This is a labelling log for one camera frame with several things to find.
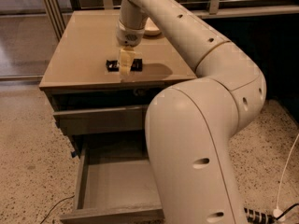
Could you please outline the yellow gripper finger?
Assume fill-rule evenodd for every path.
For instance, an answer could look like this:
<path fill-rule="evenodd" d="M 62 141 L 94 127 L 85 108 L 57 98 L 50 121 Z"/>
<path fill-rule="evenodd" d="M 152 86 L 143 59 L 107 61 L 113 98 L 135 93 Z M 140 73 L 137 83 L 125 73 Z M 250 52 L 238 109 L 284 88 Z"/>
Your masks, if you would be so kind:
<path fill-rule="evenodd" d="M 119 71 L 122 76 L 128 76 L 135 58 L 135 50 L 130 47 L 120 49 Z"/>

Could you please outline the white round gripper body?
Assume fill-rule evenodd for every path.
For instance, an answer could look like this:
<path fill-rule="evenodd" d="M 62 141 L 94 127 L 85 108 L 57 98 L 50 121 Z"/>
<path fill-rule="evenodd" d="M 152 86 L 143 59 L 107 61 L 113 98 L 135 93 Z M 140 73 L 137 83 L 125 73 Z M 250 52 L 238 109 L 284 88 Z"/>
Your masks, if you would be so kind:
<path fill-rule="evenodd" d="M 116 38 L 120 46 L 136 47 L 140 44 L 145 33 L 145 23 L 142 21 L 134 28 L 125 26 L 121 20 L 118 20 L 116 26 Z"/>

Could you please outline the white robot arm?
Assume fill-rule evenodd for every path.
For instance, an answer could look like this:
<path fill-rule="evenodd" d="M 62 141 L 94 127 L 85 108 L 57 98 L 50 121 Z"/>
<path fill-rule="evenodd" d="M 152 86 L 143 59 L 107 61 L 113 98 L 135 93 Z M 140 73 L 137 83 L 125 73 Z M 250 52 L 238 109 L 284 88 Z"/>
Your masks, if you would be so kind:
<path fill-rule="evenodd" d="M 149 162 L 167 224 L 247 224 L 228 154 L 261 111 L 262 71 L 235 43 L 174 0 L 122 0 L 118 39 L 152 19 L 195 77 L 151 101 Z"/>

